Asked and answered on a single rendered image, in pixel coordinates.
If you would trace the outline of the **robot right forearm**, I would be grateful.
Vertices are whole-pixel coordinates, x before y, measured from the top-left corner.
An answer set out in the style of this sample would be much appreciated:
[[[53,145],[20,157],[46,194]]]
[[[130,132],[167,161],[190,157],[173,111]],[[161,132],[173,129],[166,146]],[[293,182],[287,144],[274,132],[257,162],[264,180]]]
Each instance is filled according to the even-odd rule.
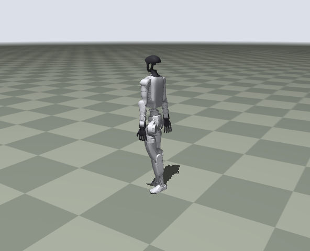
[[[169,110],[168,110],[168,101],[167,99],[165,101],[162,102],[162,109],[163,109],[163,116],[164,118],[168,118],[168,113],[169,113]]]

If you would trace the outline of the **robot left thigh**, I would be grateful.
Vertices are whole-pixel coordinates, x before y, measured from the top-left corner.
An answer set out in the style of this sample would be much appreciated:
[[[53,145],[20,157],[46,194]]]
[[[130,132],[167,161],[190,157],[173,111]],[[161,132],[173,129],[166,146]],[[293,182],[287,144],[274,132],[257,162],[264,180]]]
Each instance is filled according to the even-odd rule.
[[[145,147],[148,155],[154,160],[154,162],[156,162],[157,155],[160,154],[157,153],[156,138],[153,135],[157,133],[157,129],[158,127],[155,121],[150,121],[145,128],[147,137],[147,141],[145,140]]]

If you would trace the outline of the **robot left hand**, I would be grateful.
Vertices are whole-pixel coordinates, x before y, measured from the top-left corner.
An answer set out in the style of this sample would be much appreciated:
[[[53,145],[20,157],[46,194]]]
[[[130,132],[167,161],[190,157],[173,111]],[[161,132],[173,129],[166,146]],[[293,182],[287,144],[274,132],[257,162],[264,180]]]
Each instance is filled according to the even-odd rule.
[[[145,128],[146,128],[146,123],[144,124],[144,127],[140,127],[139,125],[139,131],[137,133],[137,136],[139,135],[139,140],[142,140],[142,141],[147,141],[147,137],[146,137],[146,131],[145,131]],[[141,139],[140,139],[140,136],[141,136]],[[143,139],[142,139],[142,136],[143,136]]]

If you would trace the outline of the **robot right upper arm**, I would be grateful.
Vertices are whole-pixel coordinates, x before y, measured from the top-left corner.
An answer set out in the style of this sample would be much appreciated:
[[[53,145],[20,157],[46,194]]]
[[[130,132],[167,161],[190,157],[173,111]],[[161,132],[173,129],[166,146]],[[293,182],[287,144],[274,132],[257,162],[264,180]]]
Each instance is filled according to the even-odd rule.
[[[166,100],[166,87],[165,87],[166,79],[164,76],[163,76],[163,80],[164,80],[163,101],[165,101]]]

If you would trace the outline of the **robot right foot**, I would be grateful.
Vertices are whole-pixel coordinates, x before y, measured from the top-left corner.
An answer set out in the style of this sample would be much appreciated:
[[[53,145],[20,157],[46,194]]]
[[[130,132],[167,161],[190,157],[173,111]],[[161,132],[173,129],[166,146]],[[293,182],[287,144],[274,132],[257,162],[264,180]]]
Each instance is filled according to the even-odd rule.
[[[155,181],[151,181],[151,184],[152,184],[153,186],[155,186],[155,187],[158,185],[158,183],[156,184]],[[159,184],[160,184],[160,183],[159,183]]]

